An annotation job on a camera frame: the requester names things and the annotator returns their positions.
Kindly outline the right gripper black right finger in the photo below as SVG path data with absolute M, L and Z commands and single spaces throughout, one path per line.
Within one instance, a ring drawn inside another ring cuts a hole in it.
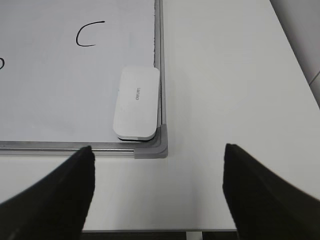
M 320 201 L 236 144 L 226 144 L 222 189 L 241 240 L 318 240 Z

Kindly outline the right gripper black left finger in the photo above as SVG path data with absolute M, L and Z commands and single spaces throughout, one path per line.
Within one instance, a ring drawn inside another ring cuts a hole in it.
M 78 240 L 95 191 L 95 155 L 83 147 L 0 204 L 2 240 Z

